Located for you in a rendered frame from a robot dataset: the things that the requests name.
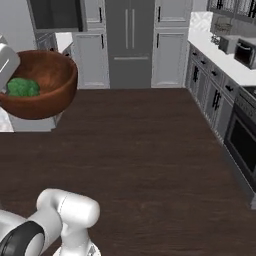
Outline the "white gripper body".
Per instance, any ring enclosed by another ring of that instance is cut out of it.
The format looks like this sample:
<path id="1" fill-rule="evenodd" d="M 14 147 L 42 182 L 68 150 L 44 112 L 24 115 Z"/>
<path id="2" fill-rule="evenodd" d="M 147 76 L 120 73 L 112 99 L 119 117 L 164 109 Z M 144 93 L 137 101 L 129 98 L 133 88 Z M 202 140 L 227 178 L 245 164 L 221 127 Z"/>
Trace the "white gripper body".
<path id="1" fill-rule="evenodd" d="M 18 54 L 8 45 L 0 43 L 0 92 L 20 65 Z"/>

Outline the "green broccoli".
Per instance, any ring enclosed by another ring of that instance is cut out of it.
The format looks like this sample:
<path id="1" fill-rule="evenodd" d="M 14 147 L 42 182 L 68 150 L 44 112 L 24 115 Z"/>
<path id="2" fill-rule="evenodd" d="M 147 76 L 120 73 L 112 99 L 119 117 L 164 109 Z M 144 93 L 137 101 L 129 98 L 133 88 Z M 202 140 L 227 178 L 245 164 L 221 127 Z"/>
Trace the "green broccoli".
<path id="1" fill-rule="evenodd" d="M 13 78 L 7 84 L 10 96 L 33 97 L 40 95 L 40 87 L 34 80 L 24 78 Z"/>

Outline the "brown wooden bowl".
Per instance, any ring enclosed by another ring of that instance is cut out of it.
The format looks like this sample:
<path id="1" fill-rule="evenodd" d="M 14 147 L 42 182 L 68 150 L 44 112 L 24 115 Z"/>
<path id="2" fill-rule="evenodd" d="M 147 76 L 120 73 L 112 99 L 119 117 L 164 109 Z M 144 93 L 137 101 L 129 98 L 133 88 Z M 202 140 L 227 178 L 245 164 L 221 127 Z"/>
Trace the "brown wooden bowl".
<path id="1" fill-rule="evenodd" d="M 0 106 L 9 114 L 28 120 L 45 119 L 64 111 L 77 91 L 75 62 L 61 53 L 46 50 L 21 51 L 18 56 L 21 63 L 12 78 L 36 81 L 40 95 L 14 97 L 0 92 Z"/>

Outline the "grey microwave door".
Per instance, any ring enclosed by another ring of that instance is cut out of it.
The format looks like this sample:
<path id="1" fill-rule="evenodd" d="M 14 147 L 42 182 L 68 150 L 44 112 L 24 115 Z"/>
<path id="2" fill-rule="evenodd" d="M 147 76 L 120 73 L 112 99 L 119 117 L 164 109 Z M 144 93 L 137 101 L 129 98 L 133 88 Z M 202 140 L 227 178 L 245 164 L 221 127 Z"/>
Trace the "grey microwave door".
<path id="1" fill-rule="evenodd" d="M 29 15 L 30 15 L 33 31 L 34 31 L 34 33 L 37 33 L 38 30 L 37 30 L 36 24 L 35 24 L 34 13 L 33 13 L 33 9 L 32 9 L 32 6 L 31 6 L 31 0 L 26 0 L 26 2 L 27 2 L 28 10 L 29 10 Z"/>

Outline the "grey microwave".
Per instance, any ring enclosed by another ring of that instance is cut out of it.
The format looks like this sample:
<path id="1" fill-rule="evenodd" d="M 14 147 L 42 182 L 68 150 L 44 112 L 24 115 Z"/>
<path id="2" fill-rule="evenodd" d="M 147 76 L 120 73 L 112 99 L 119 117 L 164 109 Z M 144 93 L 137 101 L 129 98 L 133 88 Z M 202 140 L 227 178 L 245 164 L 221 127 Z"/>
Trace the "grey microwave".
<path id="1" fill-rule="evenodd" d="M 85 0 L 31 0 L 39 33 L 86 32 Z"/>

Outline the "grey cupboards with white worktop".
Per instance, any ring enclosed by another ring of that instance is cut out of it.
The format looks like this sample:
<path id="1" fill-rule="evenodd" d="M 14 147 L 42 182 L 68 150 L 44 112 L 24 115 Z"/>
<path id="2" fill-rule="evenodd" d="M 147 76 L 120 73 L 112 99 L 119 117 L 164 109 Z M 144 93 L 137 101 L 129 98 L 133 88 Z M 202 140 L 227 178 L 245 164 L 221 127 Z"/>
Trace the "grey cupboards with white worktop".
<path id="1" fill-rule="evenodd" d="M 55 51 L 66 57 L 72 57 L 71 48 L 73 44 L 72 34 L 65 33 L 36 33 L 35 43 L 38 50 Z"/>

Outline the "pale grey counter cupboard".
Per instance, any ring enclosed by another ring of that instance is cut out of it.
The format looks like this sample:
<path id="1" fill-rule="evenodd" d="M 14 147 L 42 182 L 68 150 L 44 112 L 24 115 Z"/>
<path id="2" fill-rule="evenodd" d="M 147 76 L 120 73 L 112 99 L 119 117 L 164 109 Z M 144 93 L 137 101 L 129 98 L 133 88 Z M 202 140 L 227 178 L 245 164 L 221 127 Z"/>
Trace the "pale grey counter cupboard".
<path id="1" fill-rule="evenodd" d="M 7 113 L 0 107 L 0 132 L 51 132 L 58 125 L 62 113 L 39 120 L 26 120 Z"/>

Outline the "tall grey cupboard run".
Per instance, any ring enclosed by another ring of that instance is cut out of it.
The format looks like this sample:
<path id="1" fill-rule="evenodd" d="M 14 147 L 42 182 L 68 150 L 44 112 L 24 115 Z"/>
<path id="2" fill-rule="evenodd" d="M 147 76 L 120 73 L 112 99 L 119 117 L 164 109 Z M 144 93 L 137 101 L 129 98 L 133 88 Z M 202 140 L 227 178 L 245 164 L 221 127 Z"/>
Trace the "tall grey cupboard run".
<path id="1" fill-rule="evenodd" d="M 156 0 L 155 4 L 151 86 L 181 88 L 193 0 Z"/>
<path id="2" fill-rule="evenodd" d="M 73 33 L 79 89 L 109 89 L 105 0 L 84 0 L 87 31 Z"/>

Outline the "grey fridge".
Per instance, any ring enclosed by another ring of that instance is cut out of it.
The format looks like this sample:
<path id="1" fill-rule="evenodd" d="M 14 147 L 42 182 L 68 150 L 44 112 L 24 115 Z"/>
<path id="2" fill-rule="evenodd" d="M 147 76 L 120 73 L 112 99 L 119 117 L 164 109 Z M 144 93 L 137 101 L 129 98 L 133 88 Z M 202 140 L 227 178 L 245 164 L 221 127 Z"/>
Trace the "grey fridge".
<path id="1" fill-rule="evenodd" d="M 151 86 L 155 0 L 105 0 L 111 89 Z"/>

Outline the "grey base cupboard run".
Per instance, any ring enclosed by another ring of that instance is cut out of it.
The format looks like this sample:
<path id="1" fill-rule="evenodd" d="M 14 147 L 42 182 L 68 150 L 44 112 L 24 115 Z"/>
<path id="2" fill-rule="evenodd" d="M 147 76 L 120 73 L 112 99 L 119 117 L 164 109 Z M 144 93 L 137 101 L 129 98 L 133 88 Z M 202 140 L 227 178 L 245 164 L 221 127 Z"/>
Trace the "grey base cupboard run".
<path id="1" fill-rule="evenodd" d="M 210 128 L 223 142 L 239 86 L 192 44 L 186 86 Z"/>

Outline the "grey toaster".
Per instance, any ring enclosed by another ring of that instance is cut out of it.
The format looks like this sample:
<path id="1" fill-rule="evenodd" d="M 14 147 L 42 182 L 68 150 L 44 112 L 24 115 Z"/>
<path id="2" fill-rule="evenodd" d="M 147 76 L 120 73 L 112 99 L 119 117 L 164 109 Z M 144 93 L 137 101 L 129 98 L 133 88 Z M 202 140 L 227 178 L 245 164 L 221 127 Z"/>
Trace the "grey toaster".
<path id="1" fill-rule="evenodd" d="M 218 49 L 225 54 L 233 54 L 235 52 L 236 43 L 239 37 L 237 35 L 224 35 L 220 37 Z"/>

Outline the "dark toaster oven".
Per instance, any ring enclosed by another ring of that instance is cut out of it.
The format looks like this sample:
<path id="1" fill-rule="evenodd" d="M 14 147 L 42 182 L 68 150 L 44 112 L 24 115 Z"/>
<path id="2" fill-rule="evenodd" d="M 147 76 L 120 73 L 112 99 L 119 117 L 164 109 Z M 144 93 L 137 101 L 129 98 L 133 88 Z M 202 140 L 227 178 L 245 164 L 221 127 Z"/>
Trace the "dark toaster oven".
<path id="1" fill-rule="evenodd" d="M 239 38 L 234 59 L 251 70 L 256 69 L 256 38 Z"/>

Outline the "black oven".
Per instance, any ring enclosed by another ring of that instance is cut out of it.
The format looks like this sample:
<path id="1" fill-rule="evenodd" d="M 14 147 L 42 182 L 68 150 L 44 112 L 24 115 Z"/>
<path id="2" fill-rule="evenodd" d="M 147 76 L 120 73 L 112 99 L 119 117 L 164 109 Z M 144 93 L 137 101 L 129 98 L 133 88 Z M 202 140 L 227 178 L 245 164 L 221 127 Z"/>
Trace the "black oven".
<path id="1" fill-rule="evenodd" d="M 238 89 L 224 139 L 224 145 L 239 171 L 250 208 L 256 209 L 256 99 Z"/>

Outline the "glass-front wall cupboards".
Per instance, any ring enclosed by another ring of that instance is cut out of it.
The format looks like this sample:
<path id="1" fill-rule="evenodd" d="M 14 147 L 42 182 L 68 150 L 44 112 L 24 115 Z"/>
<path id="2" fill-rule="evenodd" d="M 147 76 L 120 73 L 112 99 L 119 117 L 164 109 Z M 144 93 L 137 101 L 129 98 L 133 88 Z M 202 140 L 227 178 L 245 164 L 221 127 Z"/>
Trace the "glass-front wall cupboards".
<path id="1" fill-rule="evenodd" d="M 256 0 L 208 0 L 207 10 L 256 24 Z"/>

